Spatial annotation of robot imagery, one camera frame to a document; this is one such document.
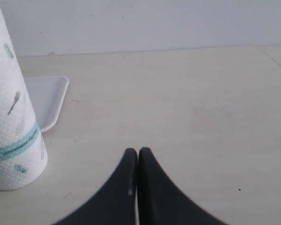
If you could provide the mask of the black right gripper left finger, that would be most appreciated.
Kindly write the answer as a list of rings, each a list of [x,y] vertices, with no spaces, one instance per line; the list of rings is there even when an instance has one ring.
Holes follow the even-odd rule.
[[[138,157],[128,148],[104,185],[57,225],[135,225]]]

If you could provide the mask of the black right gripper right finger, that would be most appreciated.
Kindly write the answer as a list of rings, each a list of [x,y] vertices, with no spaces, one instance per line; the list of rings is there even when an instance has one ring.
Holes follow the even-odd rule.
[[[137,192],[140,225],[225,224],[188,198],[148,147],[139,152]]]

